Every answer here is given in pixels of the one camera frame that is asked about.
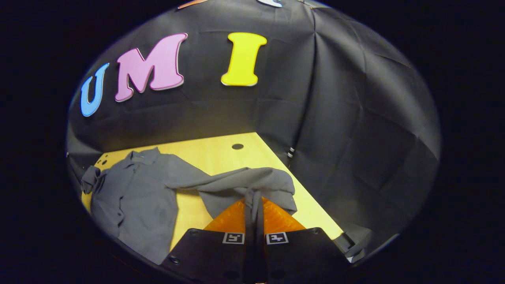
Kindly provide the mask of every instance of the gray shirt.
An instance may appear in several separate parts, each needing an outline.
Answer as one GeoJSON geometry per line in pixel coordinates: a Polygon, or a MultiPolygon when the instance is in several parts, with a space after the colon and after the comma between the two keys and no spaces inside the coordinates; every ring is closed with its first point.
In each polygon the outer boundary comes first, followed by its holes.
{"type": "Polygon", "coordinates": [[[81,189],[93,192],[91,214],[100,228],[158,265],[170,251],[177,188],[198,190],[213,218],[244,197],[253,218],[259,196],[296,212],[293,181],[284,171],[242,168],[210,176],[158,148],[132,151],[101,173],[90,166],[81,179],[81,189]]]}

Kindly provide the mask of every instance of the wooden table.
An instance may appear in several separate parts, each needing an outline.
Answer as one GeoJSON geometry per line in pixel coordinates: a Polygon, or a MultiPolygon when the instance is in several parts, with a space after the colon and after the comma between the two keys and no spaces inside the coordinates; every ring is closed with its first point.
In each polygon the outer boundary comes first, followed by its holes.
{"type": "MultiPolygon", "coordinates": [[[[124,159],[131,151],[143,151],[158,147],[162,154],[174,154],[189,164],[199,168],[209,175],[236,170],[243,167],[271,167],[289,173],[293,179],[294,201],[298,211],[293,217],[305,228],[320,227],[332,239],[340,236],[342,229],[324,211],[317,201],[307,192],[302,184],[293,176],[286,166],[277,158],[267,144],[255,133],[234,134],[187,140],[160,145],[151,145],[120,151],[104,153],[95,166],[105,170],[124,159]],[[242,144],[239,150],[232,148],[234,144],[242,144]]],[[[189,228],[203,229],[212,217],[197,191],[177,191],[179,212],[175,222],[174,235],[170,249],[174,248],[189,228]]],[[[91,194],[82,194],[82,203],[90,212],[91,194]]]]}

